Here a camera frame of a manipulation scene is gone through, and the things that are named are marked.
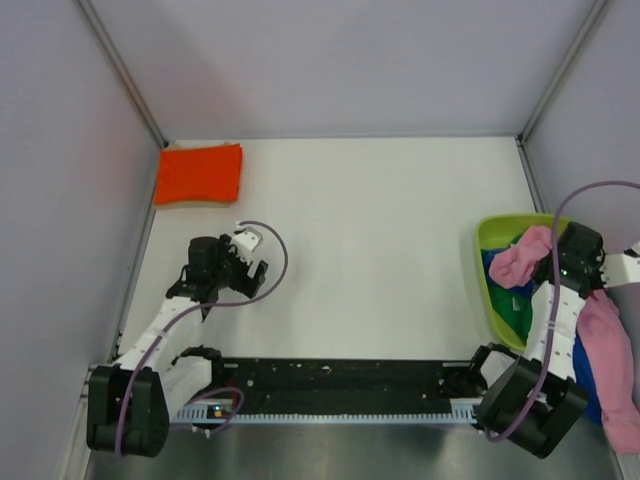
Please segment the pink t shirt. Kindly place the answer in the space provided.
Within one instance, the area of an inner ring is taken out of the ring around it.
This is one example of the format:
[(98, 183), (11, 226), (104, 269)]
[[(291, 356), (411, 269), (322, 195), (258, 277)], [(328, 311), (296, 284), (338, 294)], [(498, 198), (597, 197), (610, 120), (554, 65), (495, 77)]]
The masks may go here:
[[(534, 283), (535, 264), (551, 253), (552, 231), (529, 228), (515, 245), (498, 254), (490, 266), (493, 279), (509, 289)], [(634, 367), (631, 343), (619, 319), (619, 310), (603, 289), (589, 294), (577, 317), (573, 348), (579, 335), (593, 372), (601, 420), (612, 449), (619, 454), (639, 451), (639, 410), (633, 403)]]

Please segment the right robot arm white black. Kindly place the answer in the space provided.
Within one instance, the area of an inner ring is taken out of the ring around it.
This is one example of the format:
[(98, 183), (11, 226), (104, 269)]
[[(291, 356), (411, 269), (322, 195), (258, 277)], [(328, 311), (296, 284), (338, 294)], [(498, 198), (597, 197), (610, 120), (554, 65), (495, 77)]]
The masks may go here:
[(478, 348), (467, 370), (469, 388), (481, 395), (476, 418), (493, 438), (538, 458), (547, 457), (583, 414), (589, 395), (575, 379), (573, 353), (578, 318), (600, 281), (603, 239), (568, 223), (556, 253), (533, 271), (532, 323), (522, 354), (490, 343)]

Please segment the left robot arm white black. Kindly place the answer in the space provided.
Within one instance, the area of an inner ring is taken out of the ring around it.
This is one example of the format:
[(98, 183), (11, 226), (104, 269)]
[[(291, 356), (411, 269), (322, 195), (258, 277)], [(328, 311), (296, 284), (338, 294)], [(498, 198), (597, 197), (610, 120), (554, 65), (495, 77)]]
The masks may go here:
[(187, 262), (151, 324), (124, 354), (89, 377), (91, 450), (155, 457), (171, 420), (189, 400), (224, 390), (227, 374), (215, 365), (219, 352), (202, 345), (202, 324), (221, 291), (256, 297), (268, 270), (265, 261), (254, 259), (261, 242), (251, 228), (190, 241)]

